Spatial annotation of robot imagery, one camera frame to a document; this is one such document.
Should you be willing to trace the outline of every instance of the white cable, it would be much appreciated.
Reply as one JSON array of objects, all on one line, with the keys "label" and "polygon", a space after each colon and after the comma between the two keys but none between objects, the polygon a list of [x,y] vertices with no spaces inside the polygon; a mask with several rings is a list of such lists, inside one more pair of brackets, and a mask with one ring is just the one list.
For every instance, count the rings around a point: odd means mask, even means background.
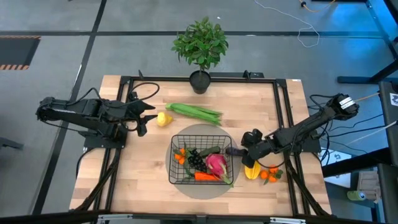
[{"label": "white cable", "polygon": [[359,140],[361,140],[361,139],[367,138],[367,137],[369,137],[369,136],[371,136],[371,135],[373,135],[373,134],[376,134],[376,133],[378,133],[378,132],[380,132],[380,131],[383,131],[383,130],[385,130],[385,129],[387,129],[387,128],[390,128],[391,126],[395,125],[396,123],[397,123],[397,121],[394,121],[394,122],[392,122],[391,124],[389,124],[389,125],[387,125],[387,126],[381,128],[381,129],[378,129],[378,130],[375,131],[375,132],[372,132],[372,133],[367,134],[367,135],[365,135],[365,136],[363,136],[363,137],[360,137],[360,138],[358,138],[358,139],[355,139],[354,141],[351,141],[351,142],[347,143],[346,145],[352,144],[352,143],[354,143],[354,142],[356,142],[356,141],[359,141]]},{"label": "white cable", "polygon": [[[275,9],[275,8],[273,8],[273,7],[265,7],[265,6],[263,6],[262,4],[258,3],[257,0],[254,0],[254,2],[255,2],[256,4],[258,4],[259,6],[263,7],[264,9],[272,9],[272,10],[275,10],[275,11],[277,11],[277,12],[283,14],[283,15],[290,16],[291,18],[296,19],[296,20],[298,20],[298,21],[300,21],[300,22],[302,22],[302,23],[308,25],[309,27],[300,28],[300,29],[298,30],[297,40],[300,41],[300,43],[301,43],[304,47],[307,47],[307,48],[314,47],[314,46],[318,45],[320,35],[319,35],[319,33],[315,30],[315,28],[314,28],[311,24],[309,24],[309,23],[307,23],[307,22],[304,22],[303,20],[301,20],[301,19],[299,19],[299,18],[297,18],[297,17],[294,17],[294,16],[292,16],[292,15],[290,15],[290,14],[288,14],[288,13],[281,12],[280,10]],[[312,30],[314,30],[315,33],[317,33],[318,39],[317,39],[317,43],[316,43],[316,44],[307,46],[307,45],[305,45],[305,44],[300,40],[300,33],[301,33],[301,30],[305,30],[305,29],[312,29]]]}]

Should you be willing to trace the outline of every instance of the black plant pot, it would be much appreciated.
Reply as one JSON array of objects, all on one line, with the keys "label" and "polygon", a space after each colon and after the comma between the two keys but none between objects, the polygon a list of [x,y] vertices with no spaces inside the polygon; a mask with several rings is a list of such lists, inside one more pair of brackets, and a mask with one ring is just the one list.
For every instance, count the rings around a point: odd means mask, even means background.
[{"label": "black plant pot", "polygon": [[209,87],[211,78],[209,73],[201,71],[194,71],[191,76],[189,76],[189,83],[193,88],[193,91],[197,94],[204,94]]}]

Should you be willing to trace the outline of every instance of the yellow bell pepper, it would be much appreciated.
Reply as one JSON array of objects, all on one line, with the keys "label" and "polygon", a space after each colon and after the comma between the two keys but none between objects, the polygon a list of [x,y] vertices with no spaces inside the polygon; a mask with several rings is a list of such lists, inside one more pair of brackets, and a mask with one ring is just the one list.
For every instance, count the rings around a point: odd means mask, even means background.
[{"label": "yellow bell pepper", "polygon": [[173,117],[168,115],[167,113],[160,112],[157,114],[157,125],[160,127],[166,126],[173,121]]},{"label": "yellow bell pepper", "polygon": [[244,173],[246,174],[246,177],[251,180],[256,179],[259,176],[260,171],[261,166],[257,161],[254,162],[253,168],[248,168],[247,166],[244,166]]}]

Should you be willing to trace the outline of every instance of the small orange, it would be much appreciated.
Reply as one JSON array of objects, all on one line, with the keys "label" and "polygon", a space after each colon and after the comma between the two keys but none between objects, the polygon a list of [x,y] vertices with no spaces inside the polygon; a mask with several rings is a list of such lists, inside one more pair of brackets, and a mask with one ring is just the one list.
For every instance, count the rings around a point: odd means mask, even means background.
[{"label": "small orange", "polygon": [[268,176],[269,176],[268,171],[262,170],[262,171],[260,172],[260,177],[261,177],[261,179],[265,180],[265,179],[268,178]]},{"label": "small orange", "polygon": [[278,179],[276,179],[273,175],[270,175],[269,176],[269,182],[277,182],[278,181]]},{"label": "small orange", "polygon": [[276,173],[278,172],[278,167],[270,168],[270,169],[269,169],[269,172],[270,172],[271,174],[276,174]]},{"label": "small orange", "polygon": [[174,158],[176,160],[180,160],[181,158],[184,158],[182,155],[174,154]]},{"label": "small orange", "polygon": [[184,162],[185,162],[185,158],[184,158],[184,157],[178,160],[178,163],[179,163],[180,165],[183,165]]}]

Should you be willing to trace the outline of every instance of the grape bunch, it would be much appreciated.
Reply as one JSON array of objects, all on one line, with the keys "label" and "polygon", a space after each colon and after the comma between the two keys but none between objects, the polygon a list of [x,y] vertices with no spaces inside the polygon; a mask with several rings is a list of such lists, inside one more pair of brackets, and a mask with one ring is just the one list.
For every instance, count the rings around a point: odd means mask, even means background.
[{"label": "grape bunch", "polygon": [[188,157],[188,163],[190,167],[200,170],[202,172],[206,172],[206,164],[203,162],[203,159],[199,156],[199,153],[196,149],[190,151],[191,156]]}]

